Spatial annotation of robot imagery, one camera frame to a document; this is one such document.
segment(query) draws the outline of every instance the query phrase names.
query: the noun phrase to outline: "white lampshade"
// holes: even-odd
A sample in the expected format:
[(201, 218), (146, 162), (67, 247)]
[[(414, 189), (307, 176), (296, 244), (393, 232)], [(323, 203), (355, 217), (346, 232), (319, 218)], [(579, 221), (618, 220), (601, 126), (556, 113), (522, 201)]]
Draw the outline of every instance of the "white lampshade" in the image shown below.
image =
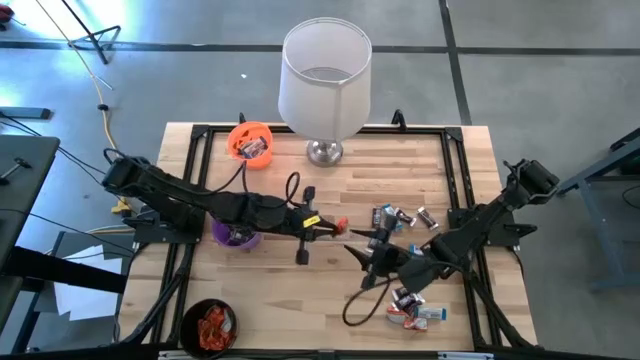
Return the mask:
[(340, 142), (365, 124), (370, 98), (371, 41), (357, 26), (317, 18), (287, 34), (278, 110), (294, 132)]

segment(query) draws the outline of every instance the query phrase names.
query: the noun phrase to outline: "purple bowl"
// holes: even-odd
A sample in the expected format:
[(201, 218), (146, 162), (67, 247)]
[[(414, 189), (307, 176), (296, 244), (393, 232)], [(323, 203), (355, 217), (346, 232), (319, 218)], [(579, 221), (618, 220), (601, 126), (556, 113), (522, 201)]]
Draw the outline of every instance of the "purple bowl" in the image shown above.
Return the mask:
[(216, 240), (218, 244), (223, 247), (231, 248), (231, 249), (253, 249), (258, 246), (260, 240), (262, 240), (262, 234), (256, 233), (253, 235), (249, 241), (241, 245), (229, 245), (229, 237), (231, 236), (231, 230), (227, 225), (221, 224), (217, 221), (213, 221), (211, 225), (211, 230), (213, 231), (213, 238)]

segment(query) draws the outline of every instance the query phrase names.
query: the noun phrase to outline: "butcher block table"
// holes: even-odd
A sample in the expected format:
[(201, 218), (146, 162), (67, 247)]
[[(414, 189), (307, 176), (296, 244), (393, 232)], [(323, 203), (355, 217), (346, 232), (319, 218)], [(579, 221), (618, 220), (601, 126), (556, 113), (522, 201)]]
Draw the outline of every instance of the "butcher block table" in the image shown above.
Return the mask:
[[(193, 125), (167, 124), (157, 163), (164, 171), (182, 176)], [(489, 129), (466, 126), (462, 132), (476, 202), (487, 203), (502, 189)], [(225, 183), (240, 165), (226, 151), (227, 135), (215, 134), (208, 189)], [(329, 220), (346, 216), (351, 228), (370, 229), (371, 209), (391, 203), (414, 215), (419, 207), (426, 206), (440, 224), (438, 230), (447, 230), (446, 212), (451, 205), (439, 137), (359, 134), (344, 141), (343, 146), (344, 156), (337, 166), (319, 168), (306, 158), (305, 139), (296, 134), (274, 134), (273, 160), (264, 170), (247, 172), (249, 190), (284, 198), (287, 177), (298, 171), (301, 183), (296, 201), (300, 201), (305, 186), (315, 186), (314, 206)], [(200, 168), (203, 147), (198, 149), (194, 169)], [(451, 148), (460, 188), (457, 152)], [(197, 172), (192, 182), (197, 182)], [(227, 190), (242, 191), (240, 179)], [(460, 203), (465, 203), (463, 194)], [(401, 232), (394, 233), (392, 241), (404, 247), (421, 245), (434, 234), (418, 221), (414, 228), (405, 225)], [(212, 237), (207, 215), (204, 236), (193, 260), (185, 311), (205, 298), (218, 298), (231, 305), (239, 322), (234, 344), (238, 349), (472, 350), (459, 273), (446, 281), (437, 280), (422, 291), (428, 306), (444, 307), (448, 312), (446, 321), (431, 321), (427, 332), (405, 330), (386, 319), (390, 294), (364, 325), (343, 324), (344, 304), (359, 290), (365, 274), (343, 244), (364, 249), (367, 240), (352, 233), (319, 238), (308, 245), (309, 265), (298, 266), (298, 239), (265, 234), (250, 251), (222, 248)], [(167, 249), (166, 244), (151, 244), (133, 262), (119, 315), (122, 337), (133, 331), (157, 299)], [(487, 247), (486, 253), (496, 302), (522, 336), (536, 343), (518, 262), (502, 248)], [(179, 253), (176, 263), (181, 258)], [(354, 302), (349, 318), (356, 321), (366, 315), (380, 291), (371, 290)], [(169, 333), (174, 301), (175, 295), (167, 306), (162, 340)], [(479, 306), (479, 313), (488, 339), (483, 306)]]

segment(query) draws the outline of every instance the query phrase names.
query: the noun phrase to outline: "orange bowl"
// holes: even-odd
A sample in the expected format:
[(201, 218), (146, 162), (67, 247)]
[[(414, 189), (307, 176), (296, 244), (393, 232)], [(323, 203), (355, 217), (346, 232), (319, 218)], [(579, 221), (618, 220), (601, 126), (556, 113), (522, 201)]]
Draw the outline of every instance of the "orange bowl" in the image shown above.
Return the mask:
[[(242, 145), (260, 137), (267, 142), (267, 150), (260, 156), (253, 159), (246, 159), (239, 150)], [(251, 170), (264, 169), (271, 163), (273, 154), (273, 134), (266, 124), (255, 121), (248, 121), (233, 128), (227, 138), (227, 152), (231, 157), (240, 161), (247, 161), (247, 168)]]

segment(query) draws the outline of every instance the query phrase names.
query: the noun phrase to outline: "concrete floor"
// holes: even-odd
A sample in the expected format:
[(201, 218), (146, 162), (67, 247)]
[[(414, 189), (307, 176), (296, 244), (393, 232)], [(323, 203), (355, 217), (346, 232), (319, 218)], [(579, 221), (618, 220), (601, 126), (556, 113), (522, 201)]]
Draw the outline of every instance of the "concrete floor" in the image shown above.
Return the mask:
[[(70, 35), (82, 35), (58, 2), (45, 3)], [(437, 0), (70, 3), (94, 29), (122, 25), (121, 41), (280, 44), (300, 21), (336, 16), (361, 26), (375, 45), (445, 45)], [(12, 6), (27, 27), (11, 24), (0, 41), (60, 38), (34, 3)], [(450, 0), (449, 8), (459, 46), (640, 47), (636, 1)], [(249, 119), (280, 119), (278, 53), (118, 51), (108, 66), (93, 53), (84, 56), (115, 88), (103, 88), (105, 101), (113, 109), (113, 135), (130, 154), (155, 160), (168, 121), (235, 121), (240, 111)], [(460, 63), (471, 120), (490, 127), (498, 160), (538, 159), (567, 178), (640, 123), (640, 57), (463, 55)], [(27, 123), (106, 167), (98, 100), (73, 52), (0, 49), (0, 69), (0, 105), (53, 109), (50, 121)], [(388, 122), (396, 108), (411, 124), (460, 124), (447, 55), (374, 55), (370, 121)], [(111, 196), (58, 157), (33, 212), (86, 230), (117, 224), (111, 205)], [(566, 214), (571, 221), (560, 220)], [(604, 255), (577, 194), (523, 209), (517, 219), (540, 229), (522, 246), (540, 344), (640, 358), (634, 341), (640, 337), (640, 290), (589, 291), (591, 281), (605, 276)], [(19, 243), (46, 250), (58, 230), (30, 219)], [(19, 313), (16, 308), (13, 326), (0, 337), (0, 350), (19, 324)]]

